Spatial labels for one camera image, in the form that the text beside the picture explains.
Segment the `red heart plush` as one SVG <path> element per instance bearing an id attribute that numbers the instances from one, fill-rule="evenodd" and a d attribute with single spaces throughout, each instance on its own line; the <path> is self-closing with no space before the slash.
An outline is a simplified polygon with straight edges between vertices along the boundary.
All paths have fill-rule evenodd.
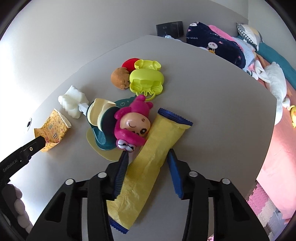
<path id="1" fill-rule="evenodd" d="M 135 62 L 138 61 L 139 58 L 130 58 L 128 60 L 126 60 L 125 62 L 123 62 L 122 67 L 126 68 L 128 72 L 132 72 L 133 70 L 135 70 Z"/>

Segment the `lime green plastic toy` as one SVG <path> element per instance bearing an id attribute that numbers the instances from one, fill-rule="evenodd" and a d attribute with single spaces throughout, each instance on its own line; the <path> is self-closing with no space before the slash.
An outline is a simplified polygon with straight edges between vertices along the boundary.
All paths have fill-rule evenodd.
<path id="1" fill-rule="evenodd" d="M 144 95 L 146 101 L 154 99 L 163 91 L 164 75 L 160 72 L 161 64 L 152 60 L 137 60 L 135 70 L 129 76 L 129 89 L 132 93 Z"/>

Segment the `black wall switch panel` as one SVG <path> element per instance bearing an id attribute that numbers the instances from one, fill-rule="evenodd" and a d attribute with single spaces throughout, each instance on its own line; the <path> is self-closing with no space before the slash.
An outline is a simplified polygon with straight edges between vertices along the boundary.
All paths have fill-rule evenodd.
<path id="1" fill-rule="evenodd" d="M 184 35 L 184 28 L 182 21 L 168 22 L 156 25 L 157 36 L 165 37 L 171 35 L 173 38 L 179 38 Z"/>

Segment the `white goose plush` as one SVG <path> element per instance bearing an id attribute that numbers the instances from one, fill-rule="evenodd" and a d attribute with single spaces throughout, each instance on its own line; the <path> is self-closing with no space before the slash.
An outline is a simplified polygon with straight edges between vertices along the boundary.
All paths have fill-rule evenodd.
<path id="1" fill-rule="evenodd" d="M 287 83 L 281 67 L 272 62 L 263 67 L 259 60 L 254 63 L 254 70 L 258 78 L 265 82 L 266 88 L 276 98 L 276 113 L 274 125 L 276 126 L 282 119 L 283 108 L 290 107 L 290 99 L 287 96 Z"/>

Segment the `teal long pillow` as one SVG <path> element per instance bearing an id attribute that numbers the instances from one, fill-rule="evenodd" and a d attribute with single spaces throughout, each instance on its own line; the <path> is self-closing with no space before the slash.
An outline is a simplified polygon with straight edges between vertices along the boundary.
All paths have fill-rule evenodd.
<path id="1" fill-rule="evenodd" d="M 278 63 L 282 68 L 287 81 L 294 89 L 296 88 L 296 71 L 283 56 L 281 56 L 278 52 L 276 52 L 273 48 L 271 48 L 264 42 L 259 43 L 259 51 L 257 51 L 257 53 L 268 63 Z"/>

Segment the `teal cream toy dish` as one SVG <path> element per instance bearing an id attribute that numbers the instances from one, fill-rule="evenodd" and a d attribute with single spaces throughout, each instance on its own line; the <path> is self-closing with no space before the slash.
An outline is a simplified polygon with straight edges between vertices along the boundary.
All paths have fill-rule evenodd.
<path id="1" fill-rule="evenodd" d="M 116 146 L 114 134 L 115 113 L 123 107 L 128 107 L 135 97 L 120 99 L 112 102 L 102 98 L 96 98 L 90 104 L 86 117 L 90 129 L 86 133 L 89 145 L 103 158 L 109 161 L 116 161 L 122 150 Z"/>

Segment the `brown capybara plush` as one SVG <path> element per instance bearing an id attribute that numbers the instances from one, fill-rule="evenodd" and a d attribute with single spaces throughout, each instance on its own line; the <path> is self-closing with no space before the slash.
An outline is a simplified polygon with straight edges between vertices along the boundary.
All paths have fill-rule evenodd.
<path id="1" fill-rule="evenodd" d="M 124 67 L 119 67 L 111 74 L 111 83 L 121 89 L 125 90 L 130 87 L 130 73 Z"/>

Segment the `pink hooded doll toy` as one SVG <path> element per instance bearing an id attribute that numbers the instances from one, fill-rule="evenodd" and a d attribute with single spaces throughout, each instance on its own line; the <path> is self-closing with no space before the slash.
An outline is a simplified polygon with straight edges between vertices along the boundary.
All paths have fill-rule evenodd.
<path id="1" fill-rule="evenodd" d="M 119 149 L 131 153 L 137 147 L 145 145 L 146 136 L 151 128 L 149 112 L 152 107 L 152 102 L 146 101 L 144 95 L 139 95 L 129 106 L 115 113 L 114 135 Z"/>

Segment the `yellow blue snack wrapper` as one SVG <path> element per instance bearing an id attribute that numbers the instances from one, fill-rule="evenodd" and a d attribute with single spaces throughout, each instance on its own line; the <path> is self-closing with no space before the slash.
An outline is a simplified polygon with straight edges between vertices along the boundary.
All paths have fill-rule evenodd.
<path id="1" fill-rule="evenodd" d="M 142 211 L 168 151 L 193 123 L 164 108 L 149 130 L 147 141 L 128 165 L 119 196 L 107 201 L 110 225 L 126 234 Z"/>

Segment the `navy rabbit blanket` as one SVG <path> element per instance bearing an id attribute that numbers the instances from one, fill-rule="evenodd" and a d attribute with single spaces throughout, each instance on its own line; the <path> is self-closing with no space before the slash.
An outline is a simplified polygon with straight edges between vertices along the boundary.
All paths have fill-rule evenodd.
<path id="1" fill-rule="evenodd" d="M 243 69 L 246 60 L 243 49 L 231 37 L 226 38 L 215 33 L 208 25 L 201 22 L 193 22 L 186 33 L 186 43 L 203 48 L 228 62 Z"/>

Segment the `patterned square pillow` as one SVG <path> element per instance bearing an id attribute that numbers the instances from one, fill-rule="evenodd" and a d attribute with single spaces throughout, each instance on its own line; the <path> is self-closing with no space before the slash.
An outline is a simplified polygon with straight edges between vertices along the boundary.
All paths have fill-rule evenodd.
<path id="1" fill-rule="evenodd" d="M 236 24 L 236 28 L 237 32 L 242 37 L 242 39 L 245 42 L 252 44 L 258 51 L 260 43 L 263 42 L 262 35 L 260 34 L 260 32 L 258 32 L 258 30 L 251 27 L 250 25 L 240 23 Z"/>

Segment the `yellow patterned paper box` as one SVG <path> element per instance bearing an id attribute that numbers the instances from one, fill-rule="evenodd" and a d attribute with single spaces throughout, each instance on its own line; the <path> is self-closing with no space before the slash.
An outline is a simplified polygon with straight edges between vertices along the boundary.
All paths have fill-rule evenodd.
<path id="1" fill-rule="evenodd" d="M 43 126 L 34 129 L 35 137 L 41 136 L 46 142 L 45 147 L 41 151 L 47 152 L 58 145 L 71 127 L 69 120 L 54 109 Z"/>

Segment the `yellow chick plush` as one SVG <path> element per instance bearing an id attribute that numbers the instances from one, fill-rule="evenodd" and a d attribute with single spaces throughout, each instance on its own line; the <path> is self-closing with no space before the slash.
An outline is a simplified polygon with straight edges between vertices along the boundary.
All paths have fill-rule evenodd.
<path id="1" fill-rule="evenodd" d="M 296 106 L 295 105 L 291 105 L 288 108 L 288 110 L 290 112 L 290 117 L 291 117 L 291 120 L 292 120 L 292 126 L 294 128 L 296 128 Z"/>

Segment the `light blue blanket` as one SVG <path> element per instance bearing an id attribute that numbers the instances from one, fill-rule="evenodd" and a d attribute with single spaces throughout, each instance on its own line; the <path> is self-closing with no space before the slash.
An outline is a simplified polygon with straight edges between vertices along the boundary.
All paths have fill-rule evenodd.
<path id="1" fill-rule="evenodd" d="M 244 54 L 245 61 L 246 61 L 245 68 L 247 68 L 252 63 L 252 61 L 255 59 L 255 48 L 252 45 L 250 45 L 248 42 L 245 42 L 244 40 L 241 40 L 238 37 L 233 37 L 233 39 L 243 49 L 243 54 Z"/>

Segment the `pink bed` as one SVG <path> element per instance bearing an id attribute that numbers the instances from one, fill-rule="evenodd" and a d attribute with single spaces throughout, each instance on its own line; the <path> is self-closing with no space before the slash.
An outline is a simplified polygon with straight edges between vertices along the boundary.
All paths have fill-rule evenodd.
<path id="1" fill-rule="evenodd" d="M 295 128 L 290 112 L 284 108 L 263 166 L 257 177 L 282 218 L 289 220 L 295 212 Z"/>

